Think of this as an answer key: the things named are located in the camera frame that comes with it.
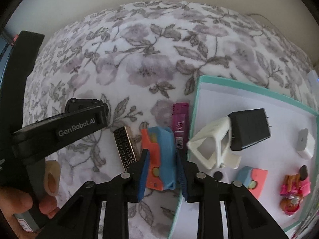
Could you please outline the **person's left hand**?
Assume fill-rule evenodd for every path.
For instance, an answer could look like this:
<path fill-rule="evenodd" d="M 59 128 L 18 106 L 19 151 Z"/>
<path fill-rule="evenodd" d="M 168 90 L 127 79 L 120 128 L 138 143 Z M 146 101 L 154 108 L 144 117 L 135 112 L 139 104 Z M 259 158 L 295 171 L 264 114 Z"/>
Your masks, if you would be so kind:
<path fill-rule="evenodd" d="M 38 232 L 26 232 L 14 216 L 14 214 L 28 211 L 32 205 L 33 201 L 28 193 L 11 188 L 1 188 L 1 211 L 18 238 L 36 238 L 38 235 Z M 56 198 L 45 196 L 39 203 L 39 210 L 52 219 L 59 211 Z"/>

